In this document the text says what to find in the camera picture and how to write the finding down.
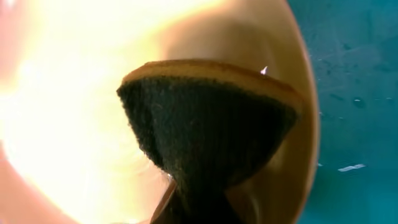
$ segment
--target black fuzzy material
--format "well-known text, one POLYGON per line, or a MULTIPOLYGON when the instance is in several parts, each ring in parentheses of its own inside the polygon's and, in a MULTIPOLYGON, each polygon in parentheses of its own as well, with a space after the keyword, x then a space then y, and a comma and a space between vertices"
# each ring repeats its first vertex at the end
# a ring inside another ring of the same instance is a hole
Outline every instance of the black fuzzy material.
POLYGON ((177 182, 180 223, 208 223, 218 203, 231 212, 220 195, 265 165, 297 119, 275 99, 204 78, 147 77, 118 95, 140 148, 177 182))

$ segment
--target cream-colored plate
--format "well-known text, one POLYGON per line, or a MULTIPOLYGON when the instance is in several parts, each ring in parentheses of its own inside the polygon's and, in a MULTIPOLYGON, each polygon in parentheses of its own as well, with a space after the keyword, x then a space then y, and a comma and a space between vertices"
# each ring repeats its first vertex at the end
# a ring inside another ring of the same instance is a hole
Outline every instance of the cream-colored plate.
MULTIPOLYGON (((296 219, 316 168, 318 113, 305 47, 285 1, 23 4, 34 29, 18 58, 15 91, 0 98, 2 138, 15 169, 64 213, 93 224, 151 217, 169 181, 138 150, 115 91, 145 62, 196 57, 257 71, 267 66, 268 75, 306 99, 303 119, 270 164, 228 192, 231 201, 250 202, 260 223, 296 219)), ((14 189, 8 193, 18 195, 14 189)))

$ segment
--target teal surface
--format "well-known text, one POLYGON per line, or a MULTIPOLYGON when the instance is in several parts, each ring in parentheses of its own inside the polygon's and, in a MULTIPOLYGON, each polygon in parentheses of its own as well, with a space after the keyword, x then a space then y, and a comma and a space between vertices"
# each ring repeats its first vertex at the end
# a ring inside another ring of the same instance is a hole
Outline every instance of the teal surface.
POLYGON ((398 0, 289 3, 315 71, 322 132, 299 223, 398 223, 398 0))

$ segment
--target blue table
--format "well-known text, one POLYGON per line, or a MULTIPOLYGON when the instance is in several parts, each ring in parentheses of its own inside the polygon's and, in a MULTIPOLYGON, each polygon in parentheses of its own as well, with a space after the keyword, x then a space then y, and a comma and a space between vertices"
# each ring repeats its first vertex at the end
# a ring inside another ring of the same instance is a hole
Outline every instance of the blue table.
POLYGON ((398 223, 398 0, 289 3, 312 60, 322 132, 299 223, 398 223))

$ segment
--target bright light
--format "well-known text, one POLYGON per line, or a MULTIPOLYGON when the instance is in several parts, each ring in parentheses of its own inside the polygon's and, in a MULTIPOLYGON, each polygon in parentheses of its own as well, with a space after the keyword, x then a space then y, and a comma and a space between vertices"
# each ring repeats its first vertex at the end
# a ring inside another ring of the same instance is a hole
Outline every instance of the bright light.
POLYGON ((216 1, 34 2, 40 41, 21 59, 17 91, 0 101, 8 156, 82 223, 149 219, 169 180, 138 149, 115 91, 158 57, 146 34, 216 1))

